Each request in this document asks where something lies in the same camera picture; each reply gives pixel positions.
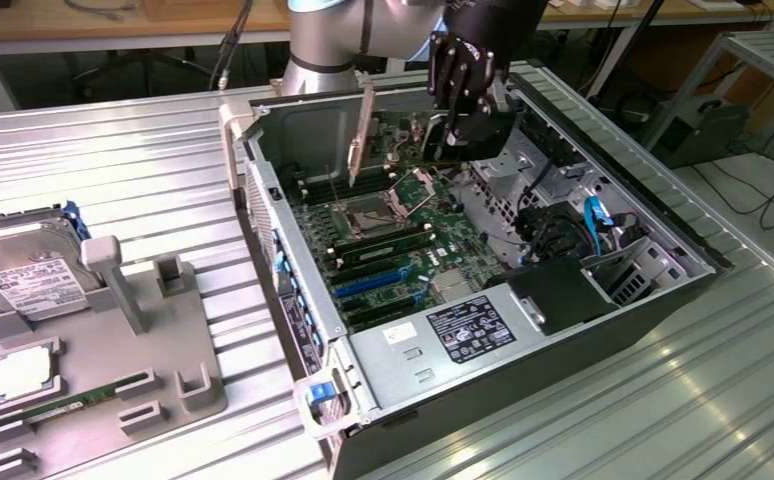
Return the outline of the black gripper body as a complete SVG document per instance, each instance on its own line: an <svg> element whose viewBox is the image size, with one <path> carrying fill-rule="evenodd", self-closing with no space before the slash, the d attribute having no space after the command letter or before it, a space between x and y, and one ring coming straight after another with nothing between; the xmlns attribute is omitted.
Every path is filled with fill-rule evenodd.
<svg viewBox="0 0 774 480"><path fill-rule="evenodd" d="M534 35L547 6L541 0L449 1L443 20L458 67L490 85Z"/></svg>

